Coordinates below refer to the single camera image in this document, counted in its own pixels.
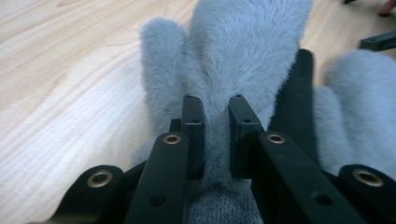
screw hole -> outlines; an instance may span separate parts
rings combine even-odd
[[[267,135],[267,140],[275,144],[282,144],[285,142],[285,138],[278,134]]]
[[[356,169],[353,171],[353,176],[361,183],[371,187],[379,188],[384,185],[384,181],[381,178],[366,170]]]
[[[178,135],[170,134],[170,135],[165,136],[163,141],[166,144],[177,144],[177,143],[179,143],[181,141],[181,138]]]
[[[312,198],[315,200],[316,203],[320,205],[325,205],[325,206],[330,206],[332,205],[332,199],[329,198],[329,196],[319,193],[319,192],[314,192],[312,194]]]
[[[91,188],[97,189],[107,185],[111,179],[113,178],[113,174],[111,174],[107,170],[100,170],[95,172],[90,176],[87,180],[87,185]]]
[[[166,195],[162,193],[153,194],[149,197],[148,202],[154,207],[159,207],[166,203]]]

light wood surface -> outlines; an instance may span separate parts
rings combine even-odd
[[[315,85],[358,40],[395,30],[394,14],[376,16],[384,1],[314,0],[302,48],[315,54]],[[130,168],[133,151],[152,137],[139,30],[158,16],[188,25],[195,4],[0,1],[0,223],[50,217],[95,165]],[[396,58],[394,49],[385,53]]]

fuzzy fabric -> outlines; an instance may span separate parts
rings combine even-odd
[[[288,75],[311,0],[201,0],[190,30],[155,19],[141,33],[147,103],[156,134],[180,118],[182,97],[205,110],[205,177],[191,188],[190,223],[261,223],[249,181],[230,174],[228,102],[243,94],[264,129]],[[134,155],[144,160],[152,144]]]
[[[314,116],[324,170],[362,164],[396,180],[396,62],[355,50],[339,58],[316,89]]]

black plastic bracket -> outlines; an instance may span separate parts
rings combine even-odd
[[[205,113],[199,98],[186,95],[183,99],[180,130],[190,139],[190,178],[204,176]]]
[[[45,223],[106,222],[113,215],[110,210],[116,207],[115,201],[123,197],[119,195],[123,178],[123,171],[115,166],[101,165],[87,170],[66,192],[56,213]]]
[[[276,97],[276,111],[271,117],[268,130],[289,136],[318,165],[313,115],[313,75],[312,53],[300,49],[289,71],[288,80]]]
[[[187,223],[189,159],[187,135],[160,135],[123,223]]]
[[[319,168],[283,133],[262,133],[252,192],[264,223],[366,223]]]
[[[262,132],[262,123],[242,95],[229,102],[230,116],[230,171],[234,178],[251,178],[251,154],[253,144]]]
[[[383,35],[376,35],[361,40],[360,49],[382,51],[396,48],[396,31]]]

glove finger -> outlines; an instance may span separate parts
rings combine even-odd
[[[313,106],[320,166],[338,175],[343,165],[354,163],[348,161],[353,158],[353,150],[344,128],[339,99],[330,88],[316,88]]]
[[[396,177],[396,62],[368,50],[338,59],[327,83],[340,99],[346,132],[359,163]]]
[[[202,0],[191,20],[191,44],[202,61],[205,87],[191,85],[223,110],[243,94],[256,114],[273,114],[276,93],[295,60],[310,0]]]
[[[179,67],[183,60],[186,35],[183,27],[155,19],[141,32],[143,85],[157,133],[168,130],[169,121],[180,117],[185,94]]]

